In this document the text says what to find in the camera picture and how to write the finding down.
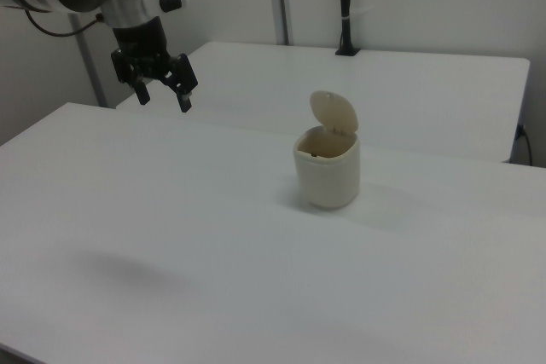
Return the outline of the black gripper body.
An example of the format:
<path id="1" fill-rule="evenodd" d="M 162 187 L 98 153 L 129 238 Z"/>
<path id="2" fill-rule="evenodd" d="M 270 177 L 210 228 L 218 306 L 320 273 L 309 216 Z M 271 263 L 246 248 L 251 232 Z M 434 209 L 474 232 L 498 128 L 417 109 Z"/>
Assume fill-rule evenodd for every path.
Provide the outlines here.
<path id="1" fill-rule="evenodd" d="M 114 71 L 122 84 L 136 84 L 151 78 L 163 84 L 178 84 L 175 58 L 167 51 L 167 41 L 160 17 L 131 28 L 114 29 L 118 48 L 111 54 Z"/>

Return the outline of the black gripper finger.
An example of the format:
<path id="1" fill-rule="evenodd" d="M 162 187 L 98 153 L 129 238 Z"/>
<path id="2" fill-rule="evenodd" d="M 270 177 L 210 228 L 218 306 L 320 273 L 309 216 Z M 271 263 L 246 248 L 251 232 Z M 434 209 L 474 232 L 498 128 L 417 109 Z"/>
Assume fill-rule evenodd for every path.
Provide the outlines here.
<path id="1" fill-rule="evenodd" d="M 141 105 L 146 105 L 150 101 L 144 77 L 137 66 L 131 63 L 125 64 L 125 82 L 133 89 Z"/>
<path id="2" fill-rule="evenodd" d="M 191 109 L 190 97 L 198 85 L 198 80 L 186 54 L 171 56 L 167 60 L 166 73 L 160 81 L 175 93 L 183 113 Z"/>

